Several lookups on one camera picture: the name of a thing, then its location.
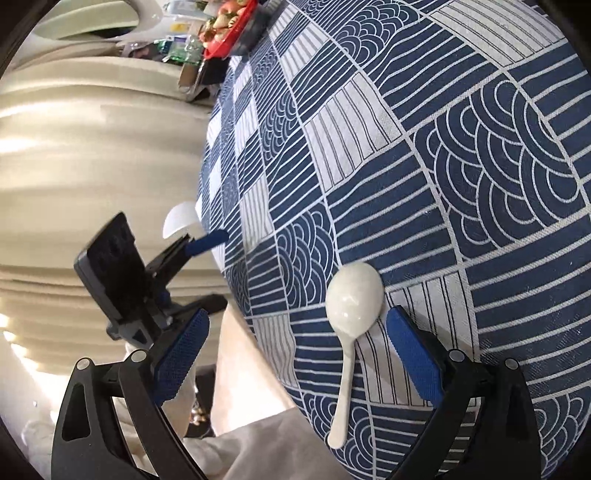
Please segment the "red fruit bowl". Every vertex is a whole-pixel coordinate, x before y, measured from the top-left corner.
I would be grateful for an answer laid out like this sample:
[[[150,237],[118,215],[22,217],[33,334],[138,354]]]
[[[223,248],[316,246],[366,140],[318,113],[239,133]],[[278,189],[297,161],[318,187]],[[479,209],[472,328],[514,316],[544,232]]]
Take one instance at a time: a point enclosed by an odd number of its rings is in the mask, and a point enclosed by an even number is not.
[[[207,20],[200,28],[198,39],[204,47],[204,59],[226,58],[238,39],[245,33],[246,25],[254,18],[259,7],[256,0],[226,1],[219,7],[217,16]]]

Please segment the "blue patterned tablecloth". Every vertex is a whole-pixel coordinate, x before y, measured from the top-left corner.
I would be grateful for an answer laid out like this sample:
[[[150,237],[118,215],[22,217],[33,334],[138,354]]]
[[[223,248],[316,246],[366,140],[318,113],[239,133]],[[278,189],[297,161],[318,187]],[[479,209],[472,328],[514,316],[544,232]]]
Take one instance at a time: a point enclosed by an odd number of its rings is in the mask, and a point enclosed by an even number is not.
[[[541,475],[590,419],[590,76],[535,1],[273,1],[229,63],[197,215],[280,384],[325,439],[343,265],[473,360],[521,366]]]

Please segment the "white ceramic spoon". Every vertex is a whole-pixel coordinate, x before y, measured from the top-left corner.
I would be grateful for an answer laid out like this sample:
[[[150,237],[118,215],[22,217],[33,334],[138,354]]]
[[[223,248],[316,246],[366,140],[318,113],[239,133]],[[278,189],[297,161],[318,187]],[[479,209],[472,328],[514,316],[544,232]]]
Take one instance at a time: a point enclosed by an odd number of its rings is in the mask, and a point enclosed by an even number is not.
[[[343,265],[329,283],[325,295],[325,312],[342,346],[341,385],[328,436],[328,445],[332,449],[344,447],[348,438],[356,340],[368,333],[376,323],[383,303],[381,277],[367,263]]]
[[[189,233],[193,236],[204,234],[195,206],[197,202],[189,200],[172,207],[163,222],[162,238],[169,239],[180,233]]]

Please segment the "round wall mirror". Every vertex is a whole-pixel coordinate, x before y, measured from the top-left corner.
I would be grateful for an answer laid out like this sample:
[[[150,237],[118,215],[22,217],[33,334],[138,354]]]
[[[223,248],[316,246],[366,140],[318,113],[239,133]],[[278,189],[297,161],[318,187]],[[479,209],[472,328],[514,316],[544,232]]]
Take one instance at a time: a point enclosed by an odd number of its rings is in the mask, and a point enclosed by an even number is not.
[[[62,0],[35,26],[33,33],[47,40],[117,38],[160,23],[159,1]]]

